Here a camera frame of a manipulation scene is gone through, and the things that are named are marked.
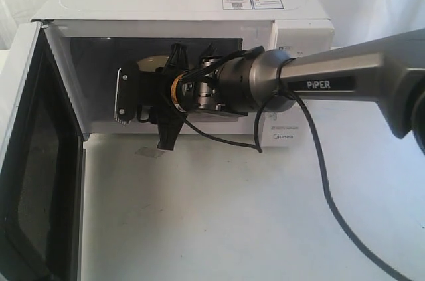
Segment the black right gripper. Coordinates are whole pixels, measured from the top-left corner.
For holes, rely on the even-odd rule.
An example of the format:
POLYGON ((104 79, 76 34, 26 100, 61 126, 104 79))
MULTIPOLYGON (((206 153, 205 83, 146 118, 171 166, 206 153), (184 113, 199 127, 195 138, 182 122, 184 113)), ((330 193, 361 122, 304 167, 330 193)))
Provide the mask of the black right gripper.
MULTIPOLYGON (((219 60, 214 43, 201 52, 198 67, 204 68, 219 60)), ((198 108, 195 85, 182 83, 182 75, 190 71, 187 47, 181 43, 171 45, 171 55, 165 66, 153 73, 149 83, 149 123, 157 126, 160 150, 173 150, 189 112, 198 108)))

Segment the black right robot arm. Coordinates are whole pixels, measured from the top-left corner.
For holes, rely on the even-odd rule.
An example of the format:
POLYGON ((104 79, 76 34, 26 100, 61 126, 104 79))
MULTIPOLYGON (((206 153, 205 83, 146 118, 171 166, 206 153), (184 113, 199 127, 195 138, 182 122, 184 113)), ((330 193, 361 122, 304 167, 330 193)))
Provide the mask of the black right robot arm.
POLYGON ((294 58, 256 47, 155 72, 151 122, 172 150, 190 113, 284 112, 303 99, 375 103, 398 138, 424 147, 424 30, 294 58))

